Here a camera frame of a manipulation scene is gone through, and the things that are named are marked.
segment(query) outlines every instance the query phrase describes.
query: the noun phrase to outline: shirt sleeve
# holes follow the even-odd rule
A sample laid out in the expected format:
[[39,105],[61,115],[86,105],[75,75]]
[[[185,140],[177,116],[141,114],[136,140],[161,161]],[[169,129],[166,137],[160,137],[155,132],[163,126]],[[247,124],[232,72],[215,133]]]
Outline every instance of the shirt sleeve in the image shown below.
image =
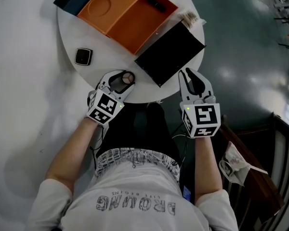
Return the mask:
[[235,213],[230,205],[229,195],[225,190],[203,195],[196,202],[209,222],[209,226],[216,231],[237,231]]
[[72,192],[62,183],[47,179],[39,187],[25,231],[50,231],[60,224],[72,202]]

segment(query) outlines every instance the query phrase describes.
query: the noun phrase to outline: small black object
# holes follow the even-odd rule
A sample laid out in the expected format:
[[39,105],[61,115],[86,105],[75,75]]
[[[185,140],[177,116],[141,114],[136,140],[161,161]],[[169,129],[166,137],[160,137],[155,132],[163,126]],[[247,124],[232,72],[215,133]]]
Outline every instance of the small black object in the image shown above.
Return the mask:
[[162,5],[161,3],[159,3],[158,1],[156,0],[147,0],[147,1],[160,12],[164,13],[166,11],[166,7]]
[[88,66],[91,63],[93,50],[78,48],[75,57],[75,63],[78,65]]
[[135,62],[161,87],[205,46],[179,22]]

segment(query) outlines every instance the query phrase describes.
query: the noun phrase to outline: orange box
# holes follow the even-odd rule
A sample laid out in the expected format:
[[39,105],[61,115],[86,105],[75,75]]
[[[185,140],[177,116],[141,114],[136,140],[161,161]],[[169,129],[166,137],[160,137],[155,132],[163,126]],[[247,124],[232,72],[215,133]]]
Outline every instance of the orange box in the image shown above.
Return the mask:
[[90,0],[77,17],[136,54],[178,8],[169,0],[156,1],[165,11],[148,0]]

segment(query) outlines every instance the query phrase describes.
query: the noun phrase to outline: person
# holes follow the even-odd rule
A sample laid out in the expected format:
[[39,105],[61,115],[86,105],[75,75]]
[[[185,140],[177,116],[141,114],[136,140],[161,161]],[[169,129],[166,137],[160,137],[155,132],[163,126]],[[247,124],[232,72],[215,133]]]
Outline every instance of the person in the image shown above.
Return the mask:
[[209,137],[195,139],[195,205],[179,187],[181,159],[158,103],[146,109],[145,140],[126,105],[109,123],[87,190],[74,184],[97,123],[84,118],[51,163],[32,206],[26,231],[237,231]]

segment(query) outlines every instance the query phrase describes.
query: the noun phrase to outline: dark floor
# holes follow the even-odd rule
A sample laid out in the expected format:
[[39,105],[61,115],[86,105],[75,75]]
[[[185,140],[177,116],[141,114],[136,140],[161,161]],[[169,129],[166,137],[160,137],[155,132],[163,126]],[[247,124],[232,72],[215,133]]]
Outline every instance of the dark floor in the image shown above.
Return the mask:
[[[284,117],[289,100],[289,25],[274,20],[274,14],[259,0],[192,0],[204,25],[204,58],[199,72],[211,83],[221,114],[232,130],[259,127],[272,112]],[[182,123],[181,97],[176,93],[163,100],[170,133]],[[139,112],[135,126],[145,128]],[[176,134],[182,134],[182,126]],[[184,156],[185,137],[175,141]],[[194,141],[188,141],[184,162],[187,185],[193,186]]]

